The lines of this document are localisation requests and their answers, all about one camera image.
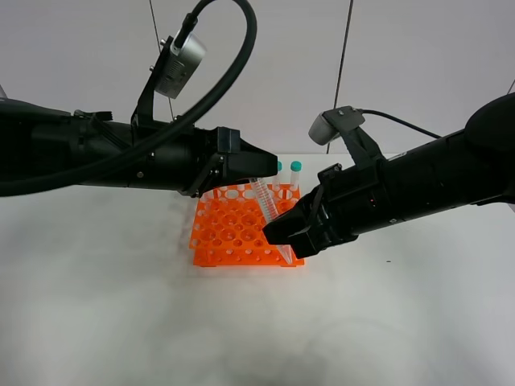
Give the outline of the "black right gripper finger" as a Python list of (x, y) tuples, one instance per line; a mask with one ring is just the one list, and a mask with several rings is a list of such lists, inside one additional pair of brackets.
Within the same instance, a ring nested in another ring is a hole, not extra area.
[(269, 244), (315, 245), (315, 218), (318, 204), (298, 201), (290, 210), (271, 220), (263, 233)]
[(289, 235), (288, 244), (298, 259), (312, 257), (320, 252), (320, 245), (309, 228), (304, 228)]

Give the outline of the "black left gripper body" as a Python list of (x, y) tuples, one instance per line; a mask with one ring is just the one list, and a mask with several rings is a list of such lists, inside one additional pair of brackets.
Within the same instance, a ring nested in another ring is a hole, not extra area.
[(228, 171), (229, 156), (241, 150), (241, 132), (220, 126), (194, 128), (188, 140), (186, 182), (179, 190), (183, 196), (200, 197), (218, 187)]

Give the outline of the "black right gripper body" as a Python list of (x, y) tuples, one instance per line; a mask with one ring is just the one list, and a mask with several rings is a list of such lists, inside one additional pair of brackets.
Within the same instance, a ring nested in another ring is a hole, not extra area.
[(319, 172), (319, 180), (300, 200), (318, 204), (314, 233), (320, 252), (386, 226), (386, 193), (377, 163), (364, 170), (333, 165)]

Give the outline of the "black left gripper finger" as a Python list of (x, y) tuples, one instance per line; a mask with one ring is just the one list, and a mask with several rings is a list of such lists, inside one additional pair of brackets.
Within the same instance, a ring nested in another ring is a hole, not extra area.
[(224, 154), (221, 186), (247, 183), (250, 179), (272, 177), (278, 173), (278, 157), (240, 140), (238, 150)]

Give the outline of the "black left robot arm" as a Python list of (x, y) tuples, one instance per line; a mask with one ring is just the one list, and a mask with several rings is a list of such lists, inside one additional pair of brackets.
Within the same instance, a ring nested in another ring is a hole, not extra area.
[[(103, 161), (128, 150), (143, 135), (113, 121), (109, 111), (68, 113), (2, 98), (1, 180), (14, 183)], [(277, 157), (241, 139), (238, 130), (190, 126), (135, 163), (81, 183), (196, 197), (277, 171)]]

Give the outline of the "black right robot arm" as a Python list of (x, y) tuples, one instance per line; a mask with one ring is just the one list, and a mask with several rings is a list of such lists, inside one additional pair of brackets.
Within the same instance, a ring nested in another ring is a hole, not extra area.
[(514, 201), (514, 97), (476, 111), (462, 130), (387, 158), (363, 130), (363, 113), (345, 106), (321, 113), (310, 129), (324, 145), (342, 139), (353, 165), (335, 164), (290, 210), (268, 223), (270, 244), (298, 258), (359, 235), (464, 205)]

